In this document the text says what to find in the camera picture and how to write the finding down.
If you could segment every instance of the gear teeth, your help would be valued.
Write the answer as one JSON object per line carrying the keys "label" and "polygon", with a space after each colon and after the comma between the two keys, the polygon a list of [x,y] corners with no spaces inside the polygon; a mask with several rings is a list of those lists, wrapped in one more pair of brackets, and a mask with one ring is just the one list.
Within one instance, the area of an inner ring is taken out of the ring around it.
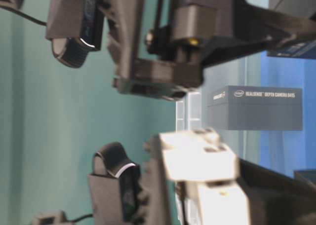
{"label": "gear teeth", "polygon": [[137,199],[139,200],[140,204],[147,205],[149,201],[149,193],[143,190],[137,195]]}

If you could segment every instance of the glass panel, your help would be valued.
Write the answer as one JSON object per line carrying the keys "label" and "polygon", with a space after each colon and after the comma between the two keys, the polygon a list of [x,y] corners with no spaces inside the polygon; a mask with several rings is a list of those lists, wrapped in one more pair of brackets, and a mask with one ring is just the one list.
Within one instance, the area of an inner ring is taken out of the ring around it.
{"label": "glass panel", "polygon": [[[248,0],[248,2],[268,7],[269,0]],[[198,94],[190,94],[183,100],[185,129],[199,127],[216,129],[214,127],[216,116],[209,110],[209,99],[214,97],[213,92],[228,85],[299,88],[303,91],[303,130],[228,130],[220,127],[216,130],[240,158],[270,170],[294,177],[296,170],[316,169],[315,65],[316,62],[312,60],[268,57],[266,52],[262,52],[208,68],[204,71],[204,85]],[[220,98],[223,94],[227,94],[227,91],[219,91],[217,97]],[[225,117],[222,120],[227,120],[226,123],[230,124],[229,114],[227,113]],[[295,117],[295,115],[287,116],[288,119]],[[198,225],[198,214],[194,204],[187,201],[186,206],[189,210],[188,222]]]}

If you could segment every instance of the wire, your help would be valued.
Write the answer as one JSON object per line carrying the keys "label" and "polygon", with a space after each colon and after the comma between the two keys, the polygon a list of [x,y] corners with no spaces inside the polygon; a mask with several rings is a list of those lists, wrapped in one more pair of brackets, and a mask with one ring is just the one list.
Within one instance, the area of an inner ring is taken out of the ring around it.
{"label": "wire", "polygon": [[43,22],[43,21],[41,21],[41,20],[38,20],[38,19],[36,19],[36,18],[33,18],[32,16],[27,15],[27,14],[21,12],[21,11],[16,10],[16,9],[9,8],[9,7],[2,6],[2,5],[0,5],[0,8],[5,9],[5,10],[8,10],[8,11],[10,11],[10,12],[12,12],[12,13],[15,13],[15,14],[17,14],[17,15],[19,15],[19,16],[21,16],[21,17],[23,17],[23,18],[25,18],[25,19],[27,19],[27,20],[33,22],[33,23],[36,23],[36,24],[38,24],[38,25],[42,25],[42,26],[46,26],[46,25],[47,25],[45,22]]}
{"label": "wire", "polygon": [[80,222],[81,220],[84,220],[84,219],[87,219],[87,218],[92,218],[93,217],[93,214],[86,214],[86,215],[83,215],[77,219],[73,219],[73,220],[69,220],[69,222],[71,223],[77,223],[77,222]]}

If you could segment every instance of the black plastic part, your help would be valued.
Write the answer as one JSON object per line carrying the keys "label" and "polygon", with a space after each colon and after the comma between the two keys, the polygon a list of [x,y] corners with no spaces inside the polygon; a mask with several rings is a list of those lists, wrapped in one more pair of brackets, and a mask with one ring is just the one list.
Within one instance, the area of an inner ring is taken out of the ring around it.
{"label": "black plastic part", "polygon": [[64,51],[60,54],[55,53],[52,42],[52,51],[54,57],[62,64],[72,68],[80,68],[84,64],[91,48],[79,44],[74,38],[71,38],[68,39]]}
{"label": "black plastic part", "polygon": [[[133,163],[126,155],[123,145],[119,142],[113,142],[104,145],[94,158],[99,157],[103,161],[104,169],[114,176],[124,165]],[[97,172],[95,162],[93,163],[93,173],[100,175]]]}
{"label": "black plastic part", "polygon": [[240,160],[243,188],[250,202],[251,225],[314,225],[316,188]]}
{"label": "black plastic part", "polygon": [[302,170],[294,172],[295,179],[308,183],[316,189],[316,170]]}
{"label": "black plastic part", "polygon": [[103,146],[93,159],[93,173],[88,175],[96,225],[132,225],[139,203],[140,167],[134,165],[119,142]]}

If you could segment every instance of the display case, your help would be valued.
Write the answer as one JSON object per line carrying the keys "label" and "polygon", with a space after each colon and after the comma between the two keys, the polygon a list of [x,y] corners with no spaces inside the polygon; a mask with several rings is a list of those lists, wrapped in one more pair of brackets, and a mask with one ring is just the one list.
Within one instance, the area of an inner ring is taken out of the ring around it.
{"label": "display case", "polygon": [[[265,8],[269,6],[269,0],[248,2]],[[202,88],[177,102],[176,129],[212,127],[240,158],[292,178],[298,175],[297,171],[316,169],[315,65],[315,60],[271,57],[262,52],[207,68]],[[228,86],[238,87],[231,93]],[[293,95],[287,95],[289,89],[301,94],[297,99],[300,106],[294,111],[291,111]],[[250,101],[260,103],[250,107],[254,112],[240,105],[240,99],[247,91],[251,93],[247,96]],[[214,98],[224,101],[228,94],[235,93],[231,103],[239,102],[239,105],[234,109],[228,108],[228,102],[225,102],[226,106],[214,103]],[[270,103],[276,103],[278,110],[267,106],[270,104],[268,98]],[[213,105],[216,105],[216,110],[211,111]],[[254,118],[255,112],[260,117]],[[244,118],[232,119],[234,126],[231,127],[227,119],[232,117],[229,113],[241,113]],[[188,221],[198,225],[194,207],[195,204],[187,202]]]}

